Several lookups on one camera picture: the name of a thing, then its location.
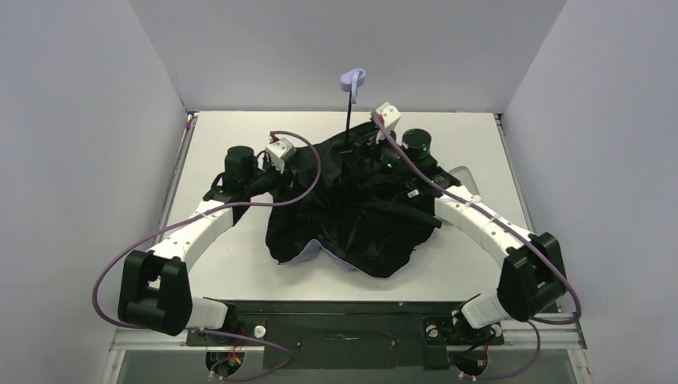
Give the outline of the lavender folding umbrella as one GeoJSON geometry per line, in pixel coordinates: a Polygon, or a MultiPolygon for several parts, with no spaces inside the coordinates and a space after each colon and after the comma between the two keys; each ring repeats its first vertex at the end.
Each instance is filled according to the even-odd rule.
{"type": "MultiPolygon", "coordinates": [[[[441,227],[434,213],[441,194],[429,189],[398,155],[391,174],[349,174],[349,143],[376,134],[377,125],[368,120],[311,147],[297,148],[289,164],[308,170],[307,189],[297,197],[271,195],[274,207],[265,243],[273,259],[297,262],[324,250],[351,270],[389,278],[441,227]]],[[[427,131],[407,130],[401,141],[425,175],[443,188],[457,184],[431,155],[427,131]]]]}

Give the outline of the mint green umbrella case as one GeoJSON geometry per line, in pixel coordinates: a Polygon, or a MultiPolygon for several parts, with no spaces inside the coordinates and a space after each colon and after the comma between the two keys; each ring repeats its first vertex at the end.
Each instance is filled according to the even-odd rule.
{"type": "Polygon", "coordinates": [[[452,168],[449,173],[458,179],[471,194],[480,195],[475,179],[467,166],[457,166],[452,168]]]}

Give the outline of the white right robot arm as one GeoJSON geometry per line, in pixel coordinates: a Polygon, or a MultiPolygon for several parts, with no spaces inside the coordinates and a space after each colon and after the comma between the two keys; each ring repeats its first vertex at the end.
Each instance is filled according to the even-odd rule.
{"type": "Polygon", "coordinates": [[[454,318],[473,329],[509,319],[536,320],[546,306],[572,291],[565,275],[547,258],[545,247],[536,244],[534,233],[487,208],[465,186],[443,188],[415,166],[384,126],[377,124],[377,129],[373,141],[387,141],[429,189],[441,194],[435,200],[436,215],[465,233],[501,267],[499,286],[469,299],[454,318]]]}

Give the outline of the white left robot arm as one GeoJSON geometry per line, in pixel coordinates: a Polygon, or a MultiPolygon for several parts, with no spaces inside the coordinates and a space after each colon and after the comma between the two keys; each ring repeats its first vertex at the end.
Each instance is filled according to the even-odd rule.
{"type": "Polygon", "coordinates": [[[193,295],[189,271],[254,206],[253,197],[291,181],[289,163],[296,151],[283,138],[268,144],[263,158],[248,146],[229,148],[224,170],[189,218],[172,226],[169,235],[147,251],[132,249],[125,256],[119,320],[168,335],[224,329],[230,317],[228,305],[193,295]]]}

